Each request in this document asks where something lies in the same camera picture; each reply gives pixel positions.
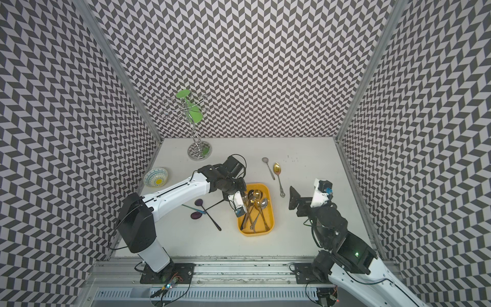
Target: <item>ceramic bowl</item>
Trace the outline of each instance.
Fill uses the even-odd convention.
[[[168,176],[169,174],[165,168],[156,167],[145,175],[143,182],[147,187],[159,188],[167,182]]]

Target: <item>black and white wallpaper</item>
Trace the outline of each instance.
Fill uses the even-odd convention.
[[[394,0],[87,0],[163,137],[184,88],[205,137],[334,136]]]
[[[0,24],[0,306],[67,306],[157,143],[69,0]]]
[[[342,140],[433,306],[491,306],[491,1],[410,0]]]

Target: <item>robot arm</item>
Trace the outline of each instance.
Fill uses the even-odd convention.
[[[316,179],[314,188],[313,197],[300,197],[290,187],[289,209],[308,217],[314,240],[326,250],[319,251],[312,262],[316,279],[341,286],[369,307],[426,306],[368,244],[348,231],[348,221],[331,202],[332,183]]]
[[[224,197],[233,202],[235,214],[245,213],[242,196],[246,183],[236,178],[244,166],[233,156],[218,165],[207,165],[191,177],[161,191],[126,197],[119,211],[118,230],[128,249],[145,261],[150,269],[159,273],[171,263],[169,255],[160,245],[155,232],[155,222],[181,204],[195,197],[220,189]]]

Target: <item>spoon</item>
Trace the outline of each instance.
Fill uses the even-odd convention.
[[[203,210],[206,212],[206,215],[207,215],[208,217],[210,217],[210,219],[212,220],[213,224],[215,224],[215,226],[217,227],[217,229],[218,229],[219,231],[221,231],[220,226],[218,226],[217,222],[215,222],[215,220],[213,220],[213,218],[212,218],[212,217],[211,217],[211,216],[208,214],[208,212],[206,211],[205,207],[203,207],[203,200],[202,200],[202,199],[200,199],[200,198],[198,198],[198,199],[197,199],[197,200],[194,202],[194,204],[195,204],[196,206],[198,206],[198,207],[202,207],[202,208],[203,208]]]
[[[264,157],[263,159],[263,162],[266,163],[266,165],[268,166],[268,169],[270,170],[270,174],[271,174],[271,177],[273,177],[273,180],[276,180],[274,178],[274,175],[273,175],[273,172],[271,171],[271,168],[270,168],[270,165],[268,164],[268,162],[270,161],[268,158]]]
[[[241,230],[244,229],[244,227],[246,226],[245,224],[247,223],[246,221],[248,218],[250,219],[250,222],[252,223],[252,218],[250,217],[250,213],[252,213],[252,210],[249,212],[249,208],[253,207],[251,204],[253,204],[255,201],[254,190],[250,190],[247,193],[247,199],[248,199],[247,204],[246,204],[247,212],[245,213],[244,219],[242,220]]]
[[[283,191],[283,187],[281,186],[281,181],[279,180],[279,175],[281,173],[281,166],[279,166],[278,162],[273,164],[273,171],[274,173],[278,176],[278,182],[279,182],[279,195],[281,197],[285,197],[285,192]]]
[[[263,197],[263,192],[261,192],[260,190],[255,190],[254,191],[254,196],[256,196],[256,198],[259,201],[259,199],[261,199]],[[266,224],[266,219],[264,218],[264,213],[263,213],[262,205],[259,205],[259,203],[258,203],[258,207],[259,207],[259,213],[261,214],[261,217],[263,218],[264,228],[265,228],[266,231],[269,231],[270,230],[270,227],[268,226],[268,224]]]
[[[267,206],[268,206],[268,199],[265,198],[261,201],[261,206],[260,207],[258,206],[258,207],[260,208],[259,210],[262,210],[262,209],[266,209]],[[257,219],[259,218],[260,215],[261,215],[261,211],[257,214],[257,217],[254,220],[254,223],[252,223],[252,225],[250,226],[250,229],[254,230],[254,233],[256,233],[256,222],[257,222]]]

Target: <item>yellow tray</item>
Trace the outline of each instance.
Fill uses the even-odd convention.
[[[245,223],[246,225],[245,225],[244,229],[241,230],[242,221],[244,220],[245,215],[237,218],[237,228],[239,229],[241,234],[243,234],[244,236],[247,236],[247,237],[262,236],[262,235],[270,233],[271,230],[273,230],[273,228],[274,228],[273,204],[271,203],[270,190],[268,189],[268,187],[266,185],[264,185],[262,183],[249,183],[249,184],[247,184],[246,193],[249,192],[250,190],[260,190],[261,192],[263,192],[263,198],[267,198],[269,200],[268,206],[266,207],[266,209],[263,210],[263,214],[264,214],[264,219],[266,220],[266,223],[270,227],[270,230],[266,231],[266,228],[264,227],[263,218],[261,216],[259,216],[257,218],[256,227],[255,227],[256,233],[254,233],[254,230],[250,229],[250,220],[249,219],[247,219],[247,222]],[[258,214],[259,214],[259,210],[256,210],[256,208],[253,208],[252,212],[250,214],[252,221],[254,221],[256,219]]]

